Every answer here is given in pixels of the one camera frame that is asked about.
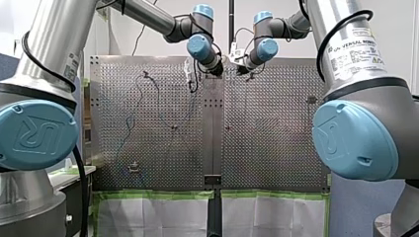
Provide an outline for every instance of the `wire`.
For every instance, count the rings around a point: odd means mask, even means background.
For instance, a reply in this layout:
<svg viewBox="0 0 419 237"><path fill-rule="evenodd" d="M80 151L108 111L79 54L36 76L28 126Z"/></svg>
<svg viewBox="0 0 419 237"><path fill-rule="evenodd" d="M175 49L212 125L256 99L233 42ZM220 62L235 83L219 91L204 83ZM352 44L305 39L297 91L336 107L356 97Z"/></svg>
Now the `wire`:
<svg viewBox="0 0 419 237"><path fill-rule="evenodd" d="M214 41L212 42L212 45L214 45L214 46L216 47L216 49L218 49L218 53L217 53L217 54L218 54L219 56L221 56L221 55L222 55L221 48L220 48L220 47L219 47L219 46L218 46L218 45L217 45Z"/></svg>
<svg viewBox="0 0 419 237"><path fill-rule="evenodd" d="M305 16L307 18L307 20L309 21L310 18L308 17L307 12L305 11L304 3L302 1L303 0L299 0L299 10L302 12L302 15Z"/></svg>
<svg viewBox="0 0 419 237"><path fill-rule="evenodd" d="M291 24L290 20L285 20L284 18L277 18L277 19L281 20L284 23L284 28L285 28L285 30L287 30L287 32L289 34L289 37L286 38L286 42L291 42L293 40L293 32L291 31L291 29L289 27L289 25Z"/></svg>
<svg viewBox="0 0 419 237"><path fill-rule="evenodd" d="M400 237L411 237L413 235L415 235L416 233L419 232L419 224L414 226L413 228L411 228L410 230L408 230L406 233L404 233L402 236Z"/></svg>
<svg viewBox="0 0 419 237"><path fill-rule="evenodd" d="M246 31L252 35L255 35L251 30L249 30L248 28L240 28L236 31L235 35L234 35L234 40L237 40L237 36L241 31Z"/></svg>
<svg viewBox="0 0 419 237"><path fill-rule="evenodd" d="M74 159L80 174L81 183L81 229L80 237L87 237L88 218L89 218L89 186L87 184L86 172L84 171L83 159L80 155L77 145L73 149Z"/></svg>
<svg viewBox="0 0 419 237"><path fill-rule="evenodd" d="M64 76L48 69L47 67L45 67L39 60L37 60L34 55L31 53L31 50L29 49L28 46L28 37L29 37L29 33L30 32L26 32L22 38L22 49L25 53L25 55L40 69L42 69L43 71L49 73L50 75L56 77L57 79L65 82L68 86L70 86L71 92L74 92L76 90L76 87L74 86L74 83L65 78Z"/></svg>
<svg viewBox="0 0 419 237"><path fill-rule="evenodd" d="M97 7L96 10L101 10L101 9L107 8L107 7L111 6L111 5L113 5L114 3L117 3L118 1L119 0L114 0L112 2L109 2L109 3L107 3L107 4L103 5L103 6Z"/></svg>
<svg viewBox="0 0 419 237"><path fill-rule="evenodd" d="M145 25L142 25L141 32L139 33L138 37L136 38L135 46L133 48L131 56L135 55L136 49L138 48L139 39L142 37L142 34L144 33L144 31L145 31Z"/></svg>
<svg viewBox="0 0 419 237"><path fill-rule="evenodd" d="M170 127L172 129L174 129L174 128L178 129L178 128L182 127L185 124L185 122L191 118L192 110L193 110L193 108L195 106L195 101L196 101L196 98L197 98L198 93L194 93L194 96L191 98L191 101L189 103L189 111L182 118L181 123L179 125L176 125L176 124L169 125L169 123L167 122L166 118L163 116L163 114L160 111L160 88L159 88L156 80L154 78L152 78L152 77L149 76L148 72L146 72L146 71L143 71L143 72L144 72L144 78L149 79L153 83L154 87L157 90L157 111L158 111L158 116L159 116L160 120L164 123L165 126Z"/></svg>
<svg viewBox="0 0 419 237"><path fill-rule="evenodd" d="M136 89L139 91L139 93L141 94L138 102L135 105L134 111L128 116L126 117L126 128L128 129L128 133L126 134L126 136L124 137L123 141L121 142L120 146L118 147L117 150L117 155L116 155L116 160L118 160L118 158L120 157L120 153L122 151L122 149L124 148L124 146L126 145L126 141L129 139L129 137L131 136L132 130L135 128L135 115L138 111L139 105L142 101L143 98L143 94L142 94L142 90L138 85L138 78L140 78L141 76L137 76L135 78L135 87Z"/></svg>
<svg viewBox="0 0 419 237"><path fill-rule="evenodd" d="M324 75L322 72L322 65L321 65L321 60L323 59L323 54L326 50L326 46L327 44L329 44L330 40L335 36L336 33L338 33L341 28L343 26L345 26L345 24L347 24L349 21L351 21L352 19L359 17L361 15L368 15L367 20L369 21L370 19L373 18L374 13L370 10L361 10L359 12L356 12L354 14L352 14L349 17L346 17L344 19L342 19L340 22L338 22L338 24L336 24L336 26L326 35L326 37L324 38L323 42L321 43L320 47L318 48L318 53L317 53L317 59L316 59L316 65L317 65L317 72L318 75L320 76L321 80L324 82Z"/></svg>

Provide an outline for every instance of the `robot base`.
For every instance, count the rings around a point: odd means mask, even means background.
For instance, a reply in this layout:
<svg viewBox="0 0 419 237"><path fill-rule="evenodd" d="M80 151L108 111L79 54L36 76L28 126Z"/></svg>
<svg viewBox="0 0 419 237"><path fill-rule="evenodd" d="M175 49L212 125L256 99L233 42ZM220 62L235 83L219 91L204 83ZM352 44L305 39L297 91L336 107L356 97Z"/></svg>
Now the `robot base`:
<svg viewBox="0 0 419 237"><path fill-rule="evenodd" d="M418 224L419 186L417 181L406 181L393 212L379 216L374 223L375 237L398 237Z"/></svg>
<svg viewBox="0 0 419 237"><path fill-rule="evenodd" d="M65 237L65 194L53 192L46 171L0 173L0 233Z"/></svg>

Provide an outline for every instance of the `perforated metal panel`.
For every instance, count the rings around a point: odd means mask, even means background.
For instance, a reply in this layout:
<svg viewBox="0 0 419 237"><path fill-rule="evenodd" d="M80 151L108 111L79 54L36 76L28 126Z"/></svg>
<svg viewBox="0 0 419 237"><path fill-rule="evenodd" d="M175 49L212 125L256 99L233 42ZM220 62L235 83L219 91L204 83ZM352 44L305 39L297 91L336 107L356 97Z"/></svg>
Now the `perforated metal panel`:
<svg viewBox="0 0 419 237"><path fill-rule="evenodd" d="M204 188L201 90L190 93L184 61L92 59L92 151L100 164L95 189ZM134 162L138 172L128 168Z"/></svg>
<svg viewBox="0 0 419 237"><path fill-rule="evenodd" d="M323 95L314 60L274 59L247 79L226 75L223 188L324 191L328 171L311 138Z"/></svg>
<svg viewBox="0 0 419 237"><path fill-rule="evenodd" d="M223 189L325 191L311 138L323 94L313 59L274 59L251 80L227 64L196 95L185 59L92 58L95 189L202 190L213 173Z"/></svg>

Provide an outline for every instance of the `ur logo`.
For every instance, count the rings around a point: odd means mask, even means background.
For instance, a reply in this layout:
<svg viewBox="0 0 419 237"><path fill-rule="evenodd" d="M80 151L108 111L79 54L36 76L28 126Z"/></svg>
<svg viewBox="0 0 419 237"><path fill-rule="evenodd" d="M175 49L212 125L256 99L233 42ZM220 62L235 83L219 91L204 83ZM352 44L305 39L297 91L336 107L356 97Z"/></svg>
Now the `ur logo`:
<svg viewBox="0 0 419 237"><path fill-rule="evenodd" d="M24 117L14 142L20 152L54 154L57 150L62 122L38 117Z"/></svg>
<svg viewBox="0 0 419 237"><path fill-rule="evenodd" d="M316 146L320 146L317 149L322 150L327 160L337 159L345 155L346 147L339 124L333 119L320 125L315 130L315 136Z"/></svg>

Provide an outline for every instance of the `black pole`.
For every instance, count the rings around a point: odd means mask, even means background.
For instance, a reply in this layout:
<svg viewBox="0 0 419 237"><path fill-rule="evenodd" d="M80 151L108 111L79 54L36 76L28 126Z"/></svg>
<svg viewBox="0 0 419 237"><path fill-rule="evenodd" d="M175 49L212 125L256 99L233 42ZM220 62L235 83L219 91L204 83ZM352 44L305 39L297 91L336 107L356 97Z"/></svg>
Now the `black pole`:
<svg viewBox="0 0 419 237"><path fill-rule="evenodd" d="M228 24L229 24L229 35L228 35L228 53L231 51L231 44L234 40L234 0L229 0L229 18L228 18Z"/></svg>

